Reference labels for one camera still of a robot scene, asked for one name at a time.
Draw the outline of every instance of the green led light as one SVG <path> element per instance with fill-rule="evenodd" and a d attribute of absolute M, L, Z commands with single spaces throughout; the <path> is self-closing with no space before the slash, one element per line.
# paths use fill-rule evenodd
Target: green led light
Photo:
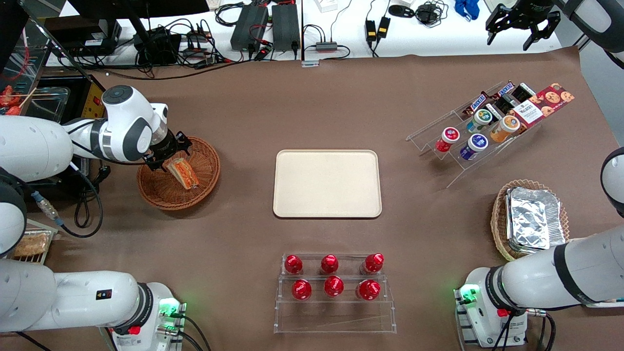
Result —
<path fill-rule="evenodd" d="M 158 310 L 164 315 L 171 315 L 172 313 L 178 312 L 179 308 L 180 302 L 173 297 L 162 299 L 158 305 Z"/>
<path fill-rule="evenodd" d="M 479 286 L 476 284 L 466 284 L 459 289 L 459 293 L 462 295 L 464 300 L 470 300 L 471 302 L 475 302 L 477 300 L 477 293 L 479 293 Z"/>

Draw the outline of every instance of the computer monitor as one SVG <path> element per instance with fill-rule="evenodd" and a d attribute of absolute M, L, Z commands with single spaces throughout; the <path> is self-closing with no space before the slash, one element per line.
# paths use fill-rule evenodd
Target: computer monitor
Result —
<path fill-rule="evenodd" d="M 179 41 L 178 47 L 175 47 L 168 34 L 157 33 L 158 35 L 150 36 L 140 18 L 186 16 L 210 10 L 206 0 L 69 0 L 69 3 L 82 17 L 129 19 L 138 35 L 135 38 L 135 47 L 140 48 L 139 63 L 151 62 L 158 65 L 177 62 Z"/>

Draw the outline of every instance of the bottle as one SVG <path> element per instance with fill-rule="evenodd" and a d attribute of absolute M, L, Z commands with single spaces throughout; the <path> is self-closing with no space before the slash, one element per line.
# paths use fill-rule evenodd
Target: bottle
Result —
<path fill-rule="evenodd" d="M 384 256 L 382 254 L 368 255 L 359 268 L 360 274 L 377 274 L 384 265 Z"/>
<path fill-rule="evenodd" d="M 493 141 L 504 142 L 509 134 L 520 129 L 520 121 L 514 116 L 505 116 L 490 133 Z"/>
<path fill-rule="evenodd" d="M 436 149 L 439 152 L 447 152 L 458 140 L 459 131 L 453 127 L 446 127 L 442 131 L 442 137 L 436 141 Z"/>
<path fill-rule="evenodd" d="M 381 285 L 372 279 L 366 279 L 358 284 L 355 295 L 362 300 L 373 301 L 379 296 Z"/>
<path fill-rule="evenodd" d="M 289 255 L 284 261 L 284 269 L 290 274 L 302 274 L 303 262 L 295 255 Z"/>
<path fill-rule="evenodd" d="M 466 129 L 469 133 L 477 133 L 492 122 L 492 113 L 486 109 L 477 110 L 472 115 L 472 121 L 468 122 Z"/>
<path fill-rule="evenodd" d="M 321 260 L 321 274 L 332 274 L 338 270 L 338 259 L 334 255 L 327 255 Z"/>
<path fill-rule="evenodd" d="M 487 149 L 487 138 L 483 134 L 473 134 L 466 145 L 459 151 L 459 155 L 466 161 L 477 157 L 477 154 Z"/>
<path fill-rule="evenodd" d="M 293 283 L 292 293 L 299 301 L 308 300 L 312 296 L 312 285 L 305 279 L 298 279 Z"/>
<path fill-rule="evenodd" d="M 325 279 L 325 294 L 329 297 L 336 297 L 342 294 L 344 290 L 344 282 L 339 277 L 332 275 Z"/>

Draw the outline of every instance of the aluminum foil container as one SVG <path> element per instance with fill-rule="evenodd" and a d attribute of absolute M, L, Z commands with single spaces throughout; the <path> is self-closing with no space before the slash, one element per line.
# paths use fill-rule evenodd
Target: aluminum foil container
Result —
<path fill-rule="evenodd" d="M 515 187 L 507 190 L 509 247 L 534 254 L 565 243 L 559 221 L 561 203 L 547 190 Z"/>

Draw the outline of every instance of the wicker basket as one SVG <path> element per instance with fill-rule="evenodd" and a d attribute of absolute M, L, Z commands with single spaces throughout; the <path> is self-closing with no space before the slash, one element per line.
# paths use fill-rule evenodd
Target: wicker basket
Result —
<path fill-rule="evenodd" d="M 173 158 L 184 157 L 197 175 L 199 186 L 186 190 L 171 175 L 162 169 L 151 171 L 148 166 L 140 166 L 137 183 L 141 196 L 152 206 L 161 210 L 181 210 L 189 208 L 205 198 L 217 184 L 221 163 L 219 156 L 210 144 L 197 137 L 189 137 L 193 145 L 190 156 L 178 151 Z"/>
<path fill-rule="evenodd" d="M 531 190 L 547 190 L 550 191 L 555 197 L 557 196 L 548 187 L 527 179 L 509 182 L 499 191 L 498 195 L 496 195 L 496 200 L 494 201 L 494 207 L 492 209 L 492 222 L 490 224 L 492 226 L 492 234 L 494 235 L 496 248 L 508 261 L 513 261 L 521 258 L 522 256 L 526 256 L 526 254 L 513 251 L 509 245 L 507 245 L 507 206 L 505 204 L 505 197 L 507 195 L 507 189 L 511 189 L 513 187 L 523 187 Z M 568 242 L 568 240 L 570 240 L 570 228 L 568 227 L 568 215 L 565 212 L 563 205 L 561 205 L 559 212 L 559 221 L 561 222 L 561 228 L 563 229 L 565 241 Z"/>

